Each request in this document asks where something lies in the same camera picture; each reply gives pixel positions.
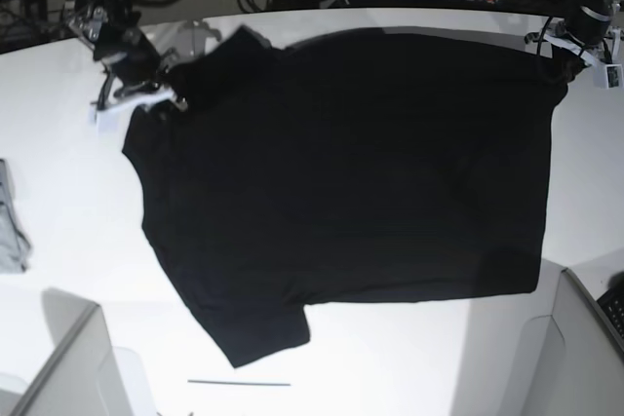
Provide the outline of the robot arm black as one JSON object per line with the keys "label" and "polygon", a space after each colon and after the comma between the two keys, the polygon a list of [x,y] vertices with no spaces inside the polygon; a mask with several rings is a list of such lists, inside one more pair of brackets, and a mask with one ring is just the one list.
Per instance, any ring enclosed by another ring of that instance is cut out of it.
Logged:
{"label": "robot arm black", "polygon": [[560,0],[562,18],[548,18],[540,31],[530,32],[525,42],[541,53],[542,44],[576,54],[587,66],[619,73],[615,61],[622,42],[622,29],[612,25],[623,0]]}
{"label": "robot arm black", "polygon": [[136,7],[164,8],[180,0],[66,0],[61,24],[92,51],[103,66],[104,82],[90,104],[96,125],[137,107],[169,102],[184,111],[186,101],[166,81],[177,50],[161,54],[139,28]]}

